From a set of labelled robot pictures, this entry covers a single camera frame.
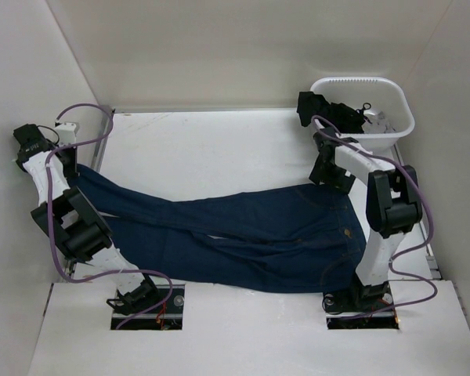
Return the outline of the dark blue denim trousers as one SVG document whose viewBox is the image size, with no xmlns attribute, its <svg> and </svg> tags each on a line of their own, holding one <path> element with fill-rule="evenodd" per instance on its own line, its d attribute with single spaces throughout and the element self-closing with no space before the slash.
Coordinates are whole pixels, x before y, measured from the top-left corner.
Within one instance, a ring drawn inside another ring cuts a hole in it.
<svg viewBox="0 0 470 376">
<path fill-rule="evenodd" d="M 269 293 L 349 286 L 366 239 L 349 197 L 303 184 L 194 201 L 118 186 L 80 166 L 71 181 L 101 212 L 122 255 L 177 280 Z"/>
</svg>

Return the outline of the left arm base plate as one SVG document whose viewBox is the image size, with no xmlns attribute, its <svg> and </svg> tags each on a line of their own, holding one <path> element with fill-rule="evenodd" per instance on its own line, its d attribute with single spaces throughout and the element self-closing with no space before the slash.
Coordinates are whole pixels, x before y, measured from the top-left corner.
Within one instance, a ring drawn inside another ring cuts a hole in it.
<svg viewBox="0 0 470 376">
<path fill-rule="evenodd" d="M 122 331 L 178 331 L 183 327 L 185 285 L 174 284 L 172 295 L 162 305 L 120 327 Z"/>
</svg>

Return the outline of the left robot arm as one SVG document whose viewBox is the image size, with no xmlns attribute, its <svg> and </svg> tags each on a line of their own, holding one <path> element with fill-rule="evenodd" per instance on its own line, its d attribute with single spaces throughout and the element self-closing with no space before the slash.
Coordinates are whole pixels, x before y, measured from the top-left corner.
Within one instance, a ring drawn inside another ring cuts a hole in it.
<svg viewBox="0 0 470 376">
<path fill-rule="evenodd" d="M 69 181 L 78 177 L 76 123 L 57 124 L 57 140 L 46 138 L 42 126 L 22 125 L 13 130 L 19 143 L 16 163 L 32 178 L 38 206 L 32 219 L 49 234 L 48 201 L 52 202 L 52 225 L 56 249 L 74 262 L 88 264 L 99 273 L 112 272 L 117 297 L 107 300 L 116 313 L 152 312 L 161 296 L 151 278 L 127 261 L 112 241 L 112 232 L 89 199 Z"/>
</svg>

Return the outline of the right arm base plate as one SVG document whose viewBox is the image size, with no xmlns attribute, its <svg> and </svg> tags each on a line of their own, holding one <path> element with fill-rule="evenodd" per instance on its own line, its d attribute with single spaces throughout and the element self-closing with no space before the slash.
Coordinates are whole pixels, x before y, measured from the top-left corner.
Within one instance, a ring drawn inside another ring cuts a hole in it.
<svg viewBox="0 0 470 376">
<path fill-rule="evenodd" d="M 400 328 L 388 282 L 374 287 L 352 284 L 347 289 L 325 293 L 322 308 L 329 330 Z"/>
</svg>

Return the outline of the white patterned garment in basket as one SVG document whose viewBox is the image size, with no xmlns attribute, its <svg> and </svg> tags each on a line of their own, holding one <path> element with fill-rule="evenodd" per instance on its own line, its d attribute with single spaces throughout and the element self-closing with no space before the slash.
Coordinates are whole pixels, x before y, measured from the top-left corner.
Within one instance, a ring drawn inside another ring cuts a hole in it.
<svg viewBox="0 0 470 376">
<path fill-rule="evenodd" d="M 396 132 L 390 120 L 383 111 L 364 115 L 365 122 L 362 125 L 365 134 L 386 134 Z"/>
</svg>

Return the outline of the white plastic basket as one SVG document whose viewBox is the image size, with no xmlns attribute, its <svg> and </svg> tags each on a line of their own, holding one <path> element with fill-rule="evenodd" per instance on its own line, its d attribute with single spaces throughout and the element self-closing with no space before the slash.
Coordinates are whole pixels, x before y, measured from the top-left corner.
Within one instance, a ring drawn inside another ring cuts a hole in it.
<svg viewBox="0 0 470 376">
<path fill-rule="evenodd" d="M 382 153 L 414 130 L 414 117 L 403 90 L 387 78 L 321 78 L 310 90 L 330 103 L 344 103 L 363 111 L 367 119 L 362 125 L 363 133 L 352 137 L 367 150 Z"/>
</svg>

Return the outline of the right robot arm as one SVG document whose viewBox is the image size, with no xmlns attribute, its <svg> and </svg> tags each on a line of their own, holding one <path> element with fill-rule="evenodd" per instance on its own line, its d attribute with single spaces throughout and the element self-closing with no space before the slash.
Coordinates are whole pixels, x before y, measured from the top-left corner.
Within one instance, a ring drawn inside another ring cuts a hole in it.
<svg viewBox="0 0 470 376">
<path fill-rule="evenodd" d="M 341 139 L 333 128 L 315 131 L 318 150 L 310 180 L 349 193 L 356 180 L 367 188 L 370 227 L 363 257 L 350 285 L 324 294 L 328 313 L 367 313 L 389 292 L 389 263 L 406 234 L 421 221 L 416 171 L 397 168 L 385 157 L 368 153 L 353 138 Z"/>
</svg>

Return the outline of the black garment in basket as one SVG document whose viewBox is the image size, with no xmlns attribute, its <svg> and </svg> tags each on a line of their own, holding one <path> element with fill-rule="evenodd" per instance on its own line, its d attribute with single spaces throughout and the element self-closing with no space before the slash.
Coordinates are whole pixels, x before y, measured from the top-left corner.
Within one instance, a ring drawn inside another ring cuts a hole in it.
<svg viewBox="0 0 470 376">
<path fill-rule="evenodd" d="M 313 116 L 321 116 L 341 133 L 362 134 L 363 125 L 366 122 L 371 123 L 364 115 L 364 112 L 370 109 L 370 103 L 353 109 L 344 103 L 330 103 L 321 94 L 300 92 L 296 111 L 302 127 L 308 127 Z"/>
</svg>

